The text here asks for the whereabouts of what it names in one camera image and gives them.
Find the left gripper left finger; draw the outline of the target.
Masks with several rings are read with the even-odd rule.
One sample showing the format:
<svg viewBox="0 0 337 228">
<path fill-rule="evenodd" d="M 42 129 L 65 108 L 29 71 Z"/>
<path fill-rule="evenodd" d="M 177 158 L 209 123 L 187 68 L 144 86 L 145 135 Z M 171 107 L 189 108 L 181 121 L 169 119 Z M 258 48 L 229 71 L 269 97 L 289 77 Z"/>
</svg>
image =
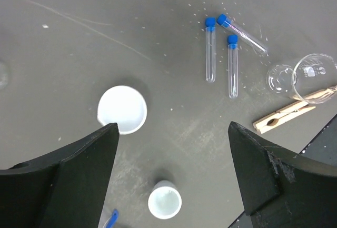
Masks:
<svg viewBox="0 0 337 228">
<path fill-rule="evenodd" d="M 118 126 L 1 170 L 1 227 L 98 227 Z"/>
</svg>

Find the blue safety glasses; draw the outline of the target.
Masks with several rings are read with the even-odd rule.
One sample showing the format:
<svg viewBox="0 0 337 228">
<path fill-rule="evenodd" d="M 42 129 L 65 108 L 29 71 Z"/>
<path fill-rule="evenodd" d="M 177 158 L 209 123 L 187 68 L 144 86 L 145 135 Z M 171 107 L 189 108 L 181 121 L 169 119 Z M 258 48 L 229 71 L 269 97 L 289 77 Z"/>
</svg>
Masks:
<svg viewBox="0 0 337 228">
<path fill-rule="evenodd" d="M 114 209 L 113 211 L 105 210 L 101 215 L 101 223 L 103 224 L 103 228 L 112 228 L 116 223 L 119 217 L 119 211 Z"/>
</svg>

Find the wooden test tube clamp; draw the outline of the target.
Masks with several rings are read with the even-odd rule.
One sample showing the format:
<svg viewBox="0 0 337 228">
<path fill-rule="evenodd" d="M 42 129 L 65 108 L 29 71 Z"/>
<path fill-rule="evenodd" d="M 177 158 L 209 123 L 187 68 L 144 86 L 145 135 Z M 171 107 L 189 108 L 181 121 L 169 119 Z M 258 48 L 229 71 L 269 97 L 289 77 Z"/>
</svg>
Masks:
<svg viewBox="0 0 337 228">
<path fill-rule="evenodd" d="M 255 130 L 264 134 L 276 127 L 316 108 L 315 104 L 324 103 L 336 95 L 336 85 L 311 93 L 274 113 L 253 123 Z"/>
</svg>

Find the small white crucible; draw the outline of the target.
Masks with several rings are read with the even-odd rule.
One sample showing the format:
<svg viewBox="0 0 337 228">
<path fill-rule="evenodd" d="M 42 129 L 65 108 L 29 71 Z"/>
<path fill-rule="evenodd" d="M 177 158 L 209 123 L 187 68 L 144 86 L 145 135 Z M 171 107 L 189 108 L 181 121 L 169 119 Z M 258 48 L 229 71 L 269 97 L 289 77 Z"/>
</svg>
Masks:
<svg viewBox="0 0 337 228">
<path fill-rule="evenodd" d="M 155 218 L 168 220 L 180 211 L 182 197 L 172 182 L 161 180 L 153 187 L 147 204 L 150 213 Z"/>
</svg>

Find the large white evaporating dish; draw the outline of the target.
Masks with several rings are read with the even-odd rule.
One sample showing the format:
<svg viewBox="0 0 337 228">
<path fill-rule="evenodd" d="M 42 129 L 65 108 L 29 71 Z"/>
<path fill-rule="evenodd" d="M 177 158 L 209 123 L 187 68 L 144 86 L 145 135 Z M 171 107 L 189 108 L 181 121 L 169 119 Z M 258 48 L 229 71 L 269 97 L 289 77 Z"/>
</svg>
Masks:
<svg viewBox="0 0 337 228">
<path fill-rule="evenodd" d="M 138 131 L 147 118 L 147 103 L 136 89 L 119 85 L 108 89 L 100 98 L 97 120 L 105 126 L 117 123 L 119 133 L 128 135 Z"/>
</svg>

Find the glass beaker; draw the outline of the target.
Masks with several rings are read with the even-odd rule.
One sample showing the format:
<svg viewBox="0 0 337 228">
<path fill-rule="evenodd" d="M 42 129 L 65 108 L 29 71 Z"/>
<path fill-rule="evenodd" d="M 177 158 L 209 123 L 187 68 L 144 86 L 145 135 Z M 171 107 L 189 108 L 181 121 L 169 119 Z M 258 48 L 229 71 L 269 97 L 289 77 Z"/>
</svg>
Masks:
<svg viewBox="0 0 337 228">
<path fill-rule="evenodd" d="M 273 92 L 309 104 L 321 104 L 336 96 L 336 60 L 313 53 L 272 66 L 266 82 Z"/>
</svg>

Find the small glass flask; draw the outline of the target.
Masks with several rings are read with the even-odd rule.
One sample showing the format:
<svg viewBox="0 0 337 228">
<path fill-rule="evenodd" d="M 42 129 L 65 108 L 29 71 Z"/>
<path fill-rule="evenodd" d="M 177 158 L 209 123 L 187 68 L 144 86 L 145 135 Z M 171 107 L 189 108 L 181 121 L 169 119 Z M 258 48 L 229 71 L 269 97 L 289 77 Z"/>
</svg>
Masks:
<svg viewBox="0 0 337 228">
<path fill-rule="evenodd" d="M 8 68 L 5 63 L 0 63 L 0 90 L 4 89 L 9 83 Z"/>
</svg>

